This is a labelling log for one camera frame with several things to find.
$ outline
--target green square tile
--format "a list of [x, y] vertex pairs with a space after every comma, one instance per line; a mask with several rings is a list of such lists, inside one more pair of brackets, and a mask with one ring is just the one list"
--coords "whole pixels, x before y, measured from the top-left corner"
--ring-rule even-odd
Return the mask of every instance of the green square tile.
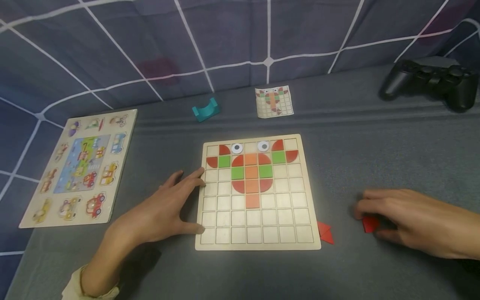
[[218, 167], [228, 168], [230, 167], [230, 155], [224, 155], [218, 157]]
[[243, 167], [232, 168], [232, 180], [243, 179]]
[[260, 173], [260, 178], [272, 178], [273, 177], [272, 165], [258, 166], [258, 173]]
[[287, 162], [285, 159], [285, 151], [272, 152], [272, 161], [274, 164], [285, 164]]

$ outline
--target white stripe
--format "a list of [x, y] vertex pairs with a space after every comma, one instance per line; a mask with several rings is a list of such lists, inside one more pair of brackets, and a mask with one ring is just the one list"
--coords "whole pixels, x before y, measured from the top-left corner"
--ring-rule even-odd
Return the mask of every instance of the white stripe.
[[22, 255], [25, 251], [0, 252], [0, 256]]
[[458, 43], [456, 46], [454, 46], [453, 48], [450, 49], [450, 51], [448, 51], [444, 57], [447, 57], [450, 53], [452, 53], [455, 49], [457, 49], [458, 46], [462, 45], [463, 43], [465, 43], [465, 41], [467, 41], [469, 38], [471, 38], [472, 36], [474, 36], [475, 34], [478, 34], [479, 35], [479, 40], [480, 40], [480, 24], [476, 21], [476, 20], [473, 20], [473, 19], [470, 19], [470, 18], [467, 18], [467, 19], [463, 19], [462, 21], [460, 21], [460, 23], [462, 22], [467, 22], [467, 23], [470, 23], [472, 24], [473, 26], [475, 26], [475, 28], [477, 29], [476, 31], [474, 31], [471, 35], [467, 36], [466, 38], [464, 38], [460, 43]]
[[327, 52], [327, 53], [313, 53], [313, 54], [296, 54], [296, 55], [290, 55], [290, 56], [285, 56], [280, 59], [274, 60], [274, 61], [282, 61], [282, 60], [289, 60], [289, 59], [294, 59], [298, 57], [318, 57], [318, 56], [329, 56], [332, 54], [336, 54], [338, 51], [334, 52]]
[[450, 55], [450, 53], [452, 53], [455, 49], [457, 49], [458, 46], [462, 45], [463, 43], [465, 43], [469, 38], [471, 38], [472, 36], [476, 35], [477, 33], [479, 33], [479, 31], [475, 30], [471, 35], [467, 36], [466, 38], [464, 38], [463, 40], [461, 40], [458, 44], [456, 44], [453, 48], [451, 48], [445, 55], [444, 57], [447, 57], [448, 55]]
[[13, 169], [12, 175], [10, 175], [10, 177], [7, 180], [7, 183], [5, 184], [5, 186], [3, 187], [3, 189], [0, 192], [0, 201], [2, 200], [3, 196], [5, 195], [8, 188], [10, 187], [10, 184], [12, 183], [13, 178], [14, 178], [14, 174], [17, 174], [17, 171], [20, 168], [20, 165], [22, 164], [22, 162], [25, 158], [25, 155], [27, 154], [28, 148], [30, 148], [30, 145], [32, 144], [33, 138], [35, 138], [36, 132], [38, 131], [38, 128], [40, 127], [41, 122], [42, 121], [40, 121], [40, 120], [38, 120], [36, 122], [36, 125], [35, 125], [35, 128], [33, 129], [32, 135], [28, 139], [27, 144], [25, 145], [25, 148], [22, 151], [22, 154], [20, 154], [20, 158], [18, 159], [17, 164], [15, 165], [15, 168]]
[[[441, 32], [430, 33], [430, 34], [422, 35], [422, 36], [398, 37], [398, 38], [392, 38], [392, 39], [373, 42], [373, 43], [368, 43], [368, 44], [357, 45], [357, 46], [348, 46], [348, 47], [343, 48], [342, 51], [349, 50], [349, 49], [363, 48], [363, 47], [368, 47], [368, 46], [378, 45], [378, 44], [383, 44], [383, 43], [390, 43], [390, 42], [395, 42], [395, 41], [414, 39], [416, 37], [417, 38], [423, 38], [423, 37], [429, 37], [429, 36], [438, 36], [438, 35], [442, 35], [442, 34], [451, 32], [452, 30], [453, 29], [448, 29], [448, 30], [444, 30], [444, 31], [441, 31]], [[296, 55], [290, 55], [290, 56], [282, 57], [282, 58], [279, 58], [279, 59], [276, 59], [276, 60], [273, 60], [273, 61], [276, 62], [276, 61], [282, 61], [282, 60], [289, 60], [289, 59], [298, 58], [298, 57], [328, 56], [328, 55], [333, 55], [333, 54], [336, 54], [336, 53], [338, 53], [338, 51], [327, 52], [327, 53], [296, 54]], [[261, 61], [261, 62], [244, 61], [244, 62], [239, 62], [239, 63], [233, 63], [233, 64], [228, 64], [228, 65], [211, 67], [211, 68], [208, 68], [206, 70], [207, 71], [218, 70], [218, 69], [223, 69], [223, 68], [238, 67], [238, 66], [247, 65], [247, 64], [250, 64], [250, 65], [265, 65], [265, 63], [263, 61]], [[108, 91], [108, 90], [111, 90], [112, 88], [119, 87], [119, 86], [124, 86], [124, 85], [128, 85], [128, 84], [134, 84], [134, 83], [139, 83], [139, 82], [144, 82], [144, 81], [161, 80], [161, 79], [167, 79], [167, 78], [171, 78], [171, 77], [188, 76], [188, 75], [193, 75], [193, 74], [198, 74], [198, 73], [203, 73], [203, 72], [204, 72], [204, 70], [198, 70], [198, 71], [193, 71], [193, 72], [188, 72], [188, 73], [170, 74], [170, 75], [167, 75], [167, 76], [147, 78], [146, 80], [144, 80], [144, 79], [131, 80], [131, 81], [126, 81], [126, 82], [123, 82], [123, 83], [120, 83], [120, 84], [114, 84], [114, 85], [111, 85], [111, 86], [106, 87], [106, 88], [95, 89], [95, 90], [92, 90], [92, 92]], [[46, 107], [42, 111], [42, 113], [46, 112], [47, 110], [49, 110], [53, 106], [57, 105], [58, 103], [62, 103], [62, 102], [67, 101], [69, 99], [72, 99], [72, 98], [75, 98], [75, 97], [78, 97], [78, 96], [82, 96], [82, 95], [85, 95], [85, 94], [89, 94], [89, 93], [90, 93], [90, 91], [85, 91], [85, 92], [77, 93], [75, 95], [71, 95], [71, 96], [68, 96], [66, 98], [63, 98], [63, 99], [61, 99], [61, 100], [59, 100], [55, 103], [50, 104], [48, 107]]]
[[[135, 0], [95, 0], [95, 1], [87, 2], [86, 6], [90, 7], [90, 6], [97, 6], [97, 5], [107, 4], [107, 3], [123, 2], [123, 1], [133, 2]], [[69, 5], [69, 6], [65, 6], [65, 7], [53, 10], [51, 12], [44, 13], [44, 14], [39, 14], [39, 15], [36, 15], [36, 16], [28, 16], [28, 17], [25, 17], [25, 18], [17, 19], [15, 21], [7, 23], [7, 26], [8, 27], [14, 27], [14, 26], [17, 26], [17, 25], [20, 25], [20, 24], [25, 24], [25, 23], [28, 23], [28, 22], [31, 22], [31, 21], [34, 21], [34, 20], [48, 19], [48, 18], [51, 18], [51, 17], [54, 17], [54, 16], [58, 16], [59, 14], [63, 14], [63, 13], [66, 13], [66, 12], [71, 12], [71, 11], [81, 9], [81, 8], [83, 8], [83, 6], [81, 4]], [[4, 32], [7, 29], [8, 29], [7, 27], [0, 28], [0, 33]]]
[[378, 41], [378, 42], [373, 42], [373, 43], [368, 43], [368, 44], [362, 44], [362, 45], [357, 45], [357, 46], [348, 46], [348, 47], [343, 48], [343, 50], [363, 48], [363, 47], [368, 47], [368, 46], [373, 46], [373, 45], [378, 45], [378, 44], [384, 44], [384, 43], [390, 43], [390, 42], [397, 42], [397, 41], [403, 41], [403, 40], [414, 39], [414, 38], [423, 38], [423, 37], [430, 37], [430, 36], [439, 36], [439, 35], [443, 35], [443, 34], [445, 34], [445, 33], [449, 33], [449, 32], [451, 32], [452, 30], [453, 30], [453, 29], [447, 29], [447, 30], [444, 30], [444, 31], [429, 33], [429, 34], [427, 34], [427, 35], [422, 35], [422, 36], [405, 36], [405, 37], [391, 38], [391, 39], [386, 39], [386, 40], [383, 40], [383, 41]]
[[[272, 46], [272, 0], [267, 0], [267, 59], [270, 59], [270, 48]], [[267, 84], [270, 83], [270, 66], [267, 65]]]
[[18, 175], [18, 174], [12, 174], [12, 173], [5, 172], [5, 171], [2, 171], [2, 170], [0, 170], [0, 174], [8, 175], [8, 176], [13, 176], [13, 177], [20, 178], [20, 179], [25, 179], [25, 180], [28, 180], [28, 181], [31, 181], [31, 182], [36, 182], [36, 183], [39, 183], [39, 182], [40, 182], [39, 180], [30, 178], [30, 177], [27, 177], [27, 176], [22, 176], [22, 175]]
[[272, 0], [267, 0], [267, 57], [270, 57], [272, 45]]
[[[130, 59], [130, 57], [128, 57], [127, 53], [125, 53], [125, 51], [123, 51], [123, 49], [120, 47], [120, 45], [117, 43], [117, 41], [111, 36], [111, 34], [108, 32], [108, 30], [103, 26], [103, 24], [100, 23], [100, 21], [97, 19], [97, 17], [93, 14], [93, 12], [88, 8], [88, 6], [85, 5], [85, 3], [83, 2], [83, 0], [78, 0], [78, 2], [80, 2], [82, 4], [83, 7], [85, 7], [85, 9], [87, 10], [88, 14], [95, 20], [95, 22], [97, 23], [98, 26], [100, 26], [100, 28], [102, 28], [103, 32], [105, 32], [105, 34], [108, 36], [108, 38], [112, 41], [113, 44], [115, 44], [115, 46], [117, 46], [118, 50], [123, 54], [123, 56], [128, 60], [128, 62], [132, 65], [132, 67], [140, 74], [140, 76], [145, 79], [145, 76], [143, 75], [142, 72], [140, 72], [140, 70], [137, 68], [137, 66], [133, 63], [133, 61]], [[149, 83], [147, 81], [147, 84], [148, 86], [153, 90], [153, 92], [155, 93], [155, 95], [157, 95], [157, 97], [163, 101], [162, 97], [160, 96], [160, 94], [156, 91], [156, 89], [153, 88], [153, 86], [151, 85], [151, 83]]]
[[270, 83], [270, 65], [267, 66], [267, 84]]
[[244, 62], [239, 62], [239, 63], [233, 63], [233, 64], [230, 64], [230, 65], [211, 67], [211, 68], [208, 68], [207, 71], [223, 69], [223, 68], [230, 68], [230, 67], [238, 67], [238, 66], [243, 66], [243, 65], [254, 65], [255, 66], [255, 65], [263, 65], [263, 64], [264, 64], [263, 61], [261, 61], [261, 62], [244, 61]]
[[340, 52], [342, 52], [343, 47], [344, 47], [345, 44], [347, 43], [348, 37], [350, 36], [350, 33], [352, 32], [353, 26], [355, 25], [355, 22], [357, 21], [357, 18], [359, 17], [361, 8], [362, 8], [362, 6], [363, 6], [363, 2], [364, 2], [364, 0], [360, 0], [360, 3], [359, 3], [359, 5], [358, 5], [358, 7], [357, 7], [357, 11], [355, 12], [355, 15], [353, 16], [352, 23], [350, 23], [350, 28], [349, 28], [348, 31], [347, 31], [347, 35], [346, 35], [345, 38], [343, 39], [342, 46], [340, 46], [340, 50], [338, 50], [338, 52], [336, 53], [335, 58], [334, 58], [334, 60], [333, 60], [333, 62], [332, 62], [332, 65], [330, 66], [330, 69], [328, 69], [327, 74], [330, 74], [330, 73], [332, 72], [333, 66], [335, 66], [336, 60], [338, 59], [338, 56], [340, 55]]
[[428, 21], [428, 23], [425, 25], [425, 27], [420, 31], [420, 33], [410, 42], [410, 44], [402, 51], [402, 53], [400, 53], [400, 55], [395, 59], [394, 63], [396, 63], [401, 57], [402, 55], [405, 54], [405, 52], [410, 49], [410, 47], [415, 43], [415, 41], [417, 41], [417, 39], [419, 38], [419, 36], [422, 35], [422, 33], [427, 30], [428, 26], [430, 26], [430, 24], [432, 24], [432, 22], [435, 20], [435, 18], [438, 16], [438, 14], [442, 11], [442, 9], [445, 7], [445, 5], [447, 5], [448, 3], [448, 0], [445, 0], [445, 2], [440, 6], [440, 8], [437, 10], [437, 12], [433, 15], [433, 17], [430, 19], [430, 21]]
[[[27, 109], [19, 106], [19, 105], [16, 105], [15, 103], [10, 102], [10, 101], [8, 101], [7, 99], [5, 99], [5, 98], [3, 98], [3, 97], [0, 97], [0, 100], [2, 100], [3, 102], [6, 102], [6, 103], [8, 103], [8, 104], [10, 104], [11, 106], [13, 106], [13, 107], [15, 107], [15, 108], [18, 108], [18, 109], [21, 110], [21, 111], [26, 112], [27, 114], [30, 114], [30, 115], [36, 117], [37, 119], [40, 119], [37, 114], [35, 114], [35, 113], [33, 113], [33, 112], [31, 112], [31, 111], [29, 111], [29, 110], [27, 110]], [[55, 126], [60, 127], [60, 128], [63, 129], [63, 126], [58, 125], [57, 123], [52, 122], [52, 121], [50, 121], [50, 120], [47, 120], [47, 119], [45, 119], [45, 117], [43, 117], [43, 120], [44, 120], [45, 122], [48, 122], [48, 123], [50, 123], [50, 124], [52, 124], [52, 125], [55, 125]]]
[[[3, 21], [3, 20], [0, 20], [0, 23], [2, 23], [4, 26], [7, 26], [7, 24]], [[35, 44], [34, 42], [32, 42], [31, 40], [29, 40], [28, 38], [26, 38], [24, 35], [22, 35], [21, 33], [19, 33], [18, 31], [16, 31], [15, 29], [13, 28], [9, 28], [10, 30], [12, 30], [16, 35], [18, 35], [21, 39], [23, 39], [25, 42], [27, 42], [28, 44], [32, 45], [35, 49], [37, 49], [38, 51], [42, 52], [45, 56], [47, 56], [49, 59], [51, 59], [52, 61], [54, 61], [57, 65], [59, 65], [62, 69], [65, 70], [65, 72], [67, 72], [71, 77], [73, 77], [76, 81], [78, 81], [81, 85], [83, 85], [84, 88], [86, 88], [89, 92], [92, 92], [92, 90], [90, 90], [90, 88], [88, 88], [88, 86], [86, 86], [80, 79], [78, 79], [77, 76], [75, 76], [72, 72], [70, 72], [70, 70], [68, 70], [64, 65], [62, 65], [58, 60], [56, 60], [53, 56], [51, 56], [50, 54], [48, 54], [45, 50], [43, 50], [42, 48], [40, 48], [39, 46], [37, 46], [37, 44]], [[93, 93], [93, 95], [98, 99], [100, 100], [100, 102], [102, 102], [103, 104], [105, 104], [107, 107], [109, 107], [110, 109], [113, 109], [113, 107], [111, 107], [110, 105], [108, 105], [107, 103], [105, 103], [102, 99], [100, 99], [97, 95], [95, 95], [95, 93]]]
[[195, 48], [195, 51], [197, 52], [198, 59], [200, 60], [202, 68], [205, 72], [205, 76], [207, 77], [207, 81], [208, 81], [208, 84], [210, 85], [210, 89], [212, 90], [212, 93], [214, 93], [215, 90], [213, 89], [212, 82], [210, 81], [210, 76], [208, 76], [208, 72], [205, 68], [204, 60], [202, 59], [202, 56], [200, 55], [200, 51], [197, 47], [197, 43], [195, 42], [195, 39], [193, 38], [193, 34], [190, 30], [190, 27], [188, 26], [187, 19], [185, 19], [185, 15], [183, 15], [183, 11], [180, 7], [179, 0], [174, 0], [174, 1], [175, 1], [175, 5], [177, 6], [177, 10], [180, 13], [180, 17], [181, 17], [181, 20], [183, 21], [183, 25], [185, 26], [185, 29], [187, 30], [188, 36], [190, 37], [190, 40], [192, 41], [193, 47]]

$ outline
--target fingernail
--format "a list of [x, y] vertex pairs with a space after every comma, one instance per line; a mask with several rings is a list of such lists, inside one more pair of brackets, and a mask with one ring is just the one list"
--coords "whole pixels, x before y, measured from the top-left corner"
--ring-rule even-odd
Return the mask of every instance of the fingernail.
[[203, 227], [202, 225], [200, 225], [200, 226], [197, 228], [197, 234], [202, 234], [204, 231], [205, 231], [205, 227]]

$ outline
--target controller joystick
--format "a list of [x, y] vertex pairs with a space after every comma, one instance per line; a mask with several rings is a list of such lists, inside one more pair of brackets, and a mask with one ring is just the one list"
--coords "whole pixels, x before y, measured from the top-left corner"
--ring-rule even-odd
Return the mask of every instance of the controller joystick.
[[402, 94], [429, 94], [444, 100], [451, 110], [465, 112], [475, 104], [478, 84], [479, 74], [462, 66], [440, 68], [403, 60], [392, 68], [379, 94], [384, 100]]

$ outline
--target wooden puzzle board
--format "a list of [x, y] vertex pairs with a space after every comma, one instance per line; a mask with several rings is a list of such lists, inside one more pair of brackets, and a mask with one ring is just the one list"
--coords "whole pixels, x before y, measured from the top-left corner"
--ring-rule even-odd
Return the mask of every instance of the wooden puzzle board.
[[68, 119], [20, 228], [110, 221], [137, 110]]
[[196, 250], [318, 250], [299, 134], [205, 143]]
[[292, 95], [288, 85], [255, 89], [257, 116], [262, 119], [293, 115]]

